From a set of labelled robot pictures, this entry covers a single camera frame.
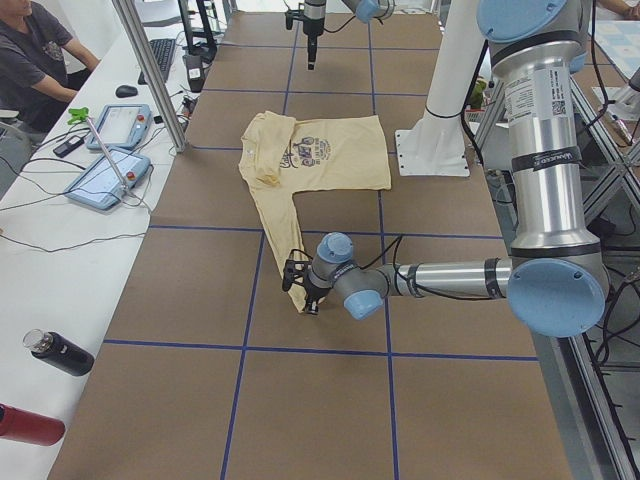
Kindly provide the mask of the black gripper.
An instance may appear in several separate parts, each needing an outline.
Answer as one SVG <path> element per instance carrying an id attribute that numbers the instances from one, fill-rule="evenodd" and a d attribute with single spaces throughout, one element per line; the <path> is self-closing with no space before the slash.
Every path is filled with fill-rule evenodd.
<path id="1" fill-rule="evenodd" d="M 316 57 L 317 57 L 317 45 L 318 38 L 321 36 L 321 33 L 318 31 L 305 31 L 305 35 L 307 36 L 307 68 L 309 70 L 315 69 Z"/>
<path id="2" fill-rule="evenodd" d="M 310 280 L 305 280 L 303 282 L 303 287 L 306 292 L 303 312 L 309 315 L 317 315 L 319 313 L 321 300 L 328 295 L 330 289 L 319 287 Z"/>

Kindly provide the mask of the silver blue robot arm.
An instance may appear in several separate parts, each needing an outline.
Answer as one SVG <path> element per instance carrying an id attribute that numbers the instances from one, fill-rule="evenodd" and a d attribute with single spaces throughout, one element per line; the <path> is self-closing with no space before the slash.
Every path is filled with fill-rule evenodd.
<path id="1" fill-rule="evenodd" d="M 505 88 L 518 225 L 505 259 L 358 266 L 351 239 L 326 235 L 301 270 L 304 311 L 337 293 L 356 319 L 390 296 L 506 299 L 529 329 L 573 337 L 604 313 L 608 276 L 586 226 L 571 68 L 590 18 L 581 1 L 483 1 L 477 14 L 493 74 Z"/>
<path id="2" fill-rule="evenodd" d="M 293 25 L 293 21 L 300 21 L 303 25 L 303 33 L 307 37 L 307 68 L 315 69 L 318 50 L 318 38 L 325 29 L 326 17 L 325 0 L 305 0 L 298 10 L 287 12 L 287 27 Z M 393 0 L 355 0 L 343 1 L 349 11 L 361 22 L 368 23 L 372 19 L 383 21 L 389 18 L 395 9 Z"/>

